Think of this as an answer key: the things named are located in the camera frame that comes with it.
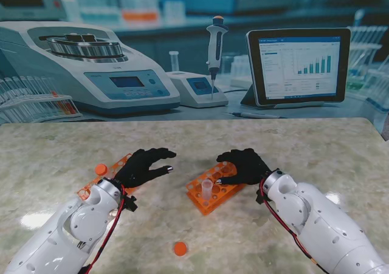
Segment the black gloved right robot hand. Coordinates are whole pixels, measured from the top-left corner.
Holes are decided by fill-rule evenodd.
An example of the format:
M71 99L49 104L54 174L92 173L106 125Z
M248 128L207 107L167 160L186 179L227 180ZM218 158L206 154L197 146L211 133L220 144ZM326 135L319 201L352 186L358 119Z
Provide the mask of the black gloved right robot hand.
M220 185L256 185L272 173L262 158L252 149L232 149L219 155L217 162L229 162L236 168L231 177L221 177L216 183Z

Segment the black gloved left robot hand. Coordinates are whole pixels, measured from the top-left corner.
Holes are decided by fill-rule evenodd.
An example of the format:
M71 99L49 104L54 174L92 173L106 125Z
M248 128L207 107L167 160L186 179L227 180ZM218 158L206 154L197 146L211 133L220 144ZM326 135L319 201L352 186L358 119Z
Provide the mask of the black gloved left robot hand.
M117 172L111 182L121 189L139 187L157 177L168 174L173 168L162 166L151 170L152 164L164 160L175 158L177 154L168 148L151 148L149 150L138 149L126 161L125 165Z

